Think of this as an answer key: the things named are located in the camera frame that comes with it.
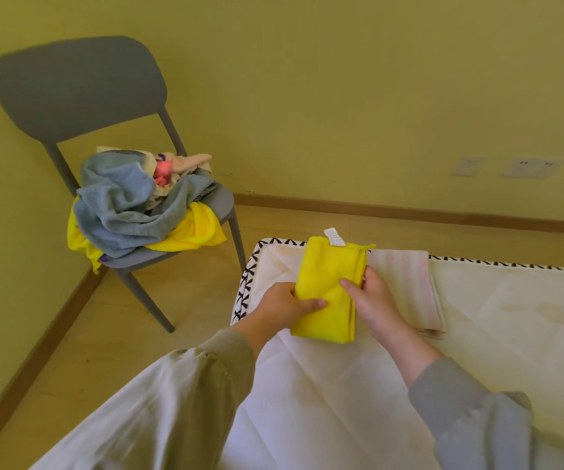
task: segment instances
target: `electrical socket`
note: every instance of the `electrical socket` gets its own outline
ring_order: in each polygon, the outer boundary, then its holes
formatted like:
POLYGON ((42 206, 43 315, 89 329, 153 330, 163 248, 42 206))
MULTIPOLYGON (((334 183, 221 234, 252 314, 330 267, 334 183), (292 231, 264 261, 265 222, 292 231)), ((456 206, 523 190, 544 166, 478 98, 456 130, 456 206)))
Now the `electrical socket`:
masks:
POLYGON ((472 177, 482 167, 486 157, 463 157, 458 165, 452 170, 452 175, 460 177, 472 177))
POLYGON ((552 176, 564 163, 564 160, 552 158, 513 158, 506 165, 500 176, 510 178, 540 178, 545 179, 552 176))

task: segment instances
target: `chair leg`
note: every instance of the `chair leg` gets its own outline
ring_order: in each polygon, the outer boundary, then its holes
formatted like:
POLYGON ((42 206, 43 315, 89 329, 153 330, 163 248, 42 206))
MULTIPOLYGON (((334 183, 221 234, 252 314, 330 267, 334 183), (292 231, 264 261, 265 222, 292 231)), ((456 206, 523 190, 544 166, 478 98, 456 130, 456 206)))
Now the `chair leg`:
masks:
POLYGON ((169 333, 175 331, 175 327, 168 321, 168 318, 162 313, 158 305, 152 300, 143 286, 136 280, 131 272, 125 272, 120 269, 113 269, 116 275, 121 279, 121 281, 127 286, 129 290, 134 294, 134 296, 142 303, 149 313, 153 315, 153 318, 158 320, 164 328, 169 333))
POLYGON ((247 267, 247 261, 245 259, 245 249, 242 246, 242 239, 240 238, 239 219, 236 217, 236 210, 234 208, 232 208, 229 222, 236 253, 239 254, 240 271, 242 272, 247 267))

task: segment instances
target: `clothing label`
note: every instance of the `clothing label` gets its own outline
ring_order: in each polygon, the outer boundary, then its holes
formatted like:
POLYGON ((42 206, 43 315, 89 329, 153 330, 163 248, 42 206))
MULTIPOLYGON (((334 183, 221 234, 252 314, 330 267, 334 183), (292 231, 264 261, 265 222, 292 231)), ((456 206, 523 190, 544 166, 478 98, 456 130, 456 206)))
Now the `clothing label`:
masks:
POLYGON ((338 235, 335 228, 331 227, 329 229, 325 229, 323 233, 330 240, 330 245, 337 245, 338 247, 346 246, 345 241, 341 236, 338 235))

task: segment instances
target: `gray towel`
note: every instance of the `gray towel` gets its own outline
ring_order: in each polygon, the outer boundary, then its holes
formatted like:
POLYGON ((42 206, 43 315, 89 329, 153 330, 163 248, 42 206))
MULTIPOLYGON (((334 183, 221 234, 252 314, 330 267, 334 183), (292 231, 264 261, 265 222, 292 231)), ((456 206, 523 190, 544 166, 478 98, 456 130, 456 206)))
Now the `gray towel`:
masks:
POLYGON ((215 184, 207 175, 187 175, 152 215, 146 215, 145 202, 155 181, 143 171, 142 162, 135 155, 106 151, 82 165, 83 187, 74 205, 77 224, 92 245, 114 258, 162 241, 184 219, 188 205, 215 184))

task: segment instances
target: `person's right hand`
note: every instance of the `person's right hand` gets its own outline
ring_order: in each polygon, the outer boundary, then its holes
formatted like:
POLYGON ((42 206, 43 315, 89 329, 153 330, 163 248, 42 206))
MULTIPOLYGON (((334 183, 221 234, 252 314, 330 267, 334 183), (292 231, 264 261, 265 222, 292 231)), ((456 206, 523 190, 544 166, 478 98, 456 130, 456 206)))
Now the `person's right hand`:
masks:
POLYGON ((409 326, 397 310, 388 285, 371 267, 364 270, 362 288, 348 279, 341 279, 340 283, 354 300, 356 311, 369 325, 373 337, 380 343, 390 333, 409 326))

